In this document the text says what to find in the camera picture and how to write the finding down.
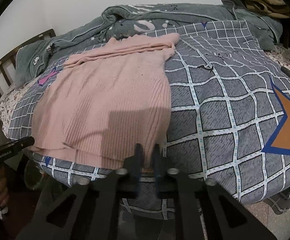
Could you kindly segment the brown clothes pile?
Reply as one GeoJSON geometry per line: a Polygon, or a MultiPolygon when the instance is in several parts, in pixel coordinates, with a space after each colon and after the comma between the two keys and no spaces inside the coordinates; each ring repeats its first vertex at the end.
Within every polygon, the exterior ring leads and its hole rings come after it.
{"type": "Polygon", "coordinates": [[[290,18],[290,8],[283,0],[239,0],[249,11],[271,18],[290,18]]]}

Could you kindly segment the grey checked duvet cover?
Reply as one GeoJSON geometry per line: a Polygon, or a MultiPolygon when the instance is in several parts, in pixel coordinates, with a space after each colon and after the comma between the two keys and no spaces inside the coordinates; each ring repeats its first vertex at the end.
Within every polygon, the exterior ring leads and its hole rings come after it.
{"type": "Polygon", "coordinates": [[[290,100],[290,77],[243,21],[164,28],[178,33],[166,63],[172,117],[163,155],[191,178],[216,180],[242,204],[290,208],[290,150],[270,146],[287,120],[277,92],[290,100]]]}

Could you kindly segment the grey-green fleece blanket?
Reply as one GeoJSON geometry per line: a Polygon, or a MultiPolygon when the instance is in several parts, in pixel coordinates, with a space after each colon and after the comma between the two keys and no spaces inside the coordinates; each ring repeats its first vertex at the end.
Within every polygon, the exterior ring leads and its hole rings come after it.
{"type": "Polygon", "coordinates": [[[14,85],[26,85],[48,67],[49,62],[107,42],[149,33],[181,28],[210,29],[212,22],[246,21],[263,50],[272,50],[283,32],[282,24],[269,16],[249,12],[239,0],[221,0],[221,5],[174,3],[114,5],[101,16],[60,36],[28,44],[16,55],[14,85]]]}

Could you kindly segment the pink knit sweater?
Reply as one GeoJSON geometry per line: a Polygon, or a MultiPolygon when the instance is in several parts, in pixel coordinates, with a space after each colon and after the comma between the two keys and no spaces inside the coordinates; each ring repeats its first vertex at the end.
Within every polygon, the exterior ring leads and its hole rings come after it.
{"type": "Polygon", "coordinates": [[[34,108],[31,150],[114,170],[141,145],[150,168],[170,123],[165,63],[179,40],[177,33],[112,38],[71,55],[34,108]]]}

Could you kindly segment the floral bed sheet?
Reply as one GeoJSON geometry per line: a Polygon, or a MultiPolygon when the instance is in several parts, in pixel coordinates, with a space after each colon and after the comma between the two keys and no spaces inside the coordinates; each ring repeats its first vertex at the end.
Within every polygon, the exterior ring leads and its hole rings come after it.
{"type": "MultiPolygon", "coordinates": [[[[265,51],[265,54],[275,61],[290,70],[290,50],[282,46],[274,46],[273,51],[265,51]]],[[[0,125],[2,125],[2,132],[5,137],[8,138],[8,129],[11,123],[13,111],[17,102],[23,97],[27,90],[33,86],[40,79],[40,76],[31,80],[20,88],[15,89],[15,85],[12,84],[8,90],[0,98],[0,125]]]]}

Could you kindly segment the dark wooden headboard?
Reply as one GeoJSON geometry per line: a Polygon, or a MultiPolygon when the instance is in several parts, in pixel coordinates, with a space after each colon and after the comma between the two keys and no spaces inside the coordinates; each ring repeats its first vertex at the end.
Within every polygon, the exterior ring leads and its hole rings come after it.
{"type": "Polygon", "coordinates": [[[39,40],[47,40],[48,38],[55,36],[56,34],[54,29],[48,29],[18,45],[16,48],[12,49],[0,59],[0,98],[4,95],[4,93],[6,93],[6,91],[11,87],[14,82],[16,55],[18,50],[28,44],[37,42],[39,40]]]}

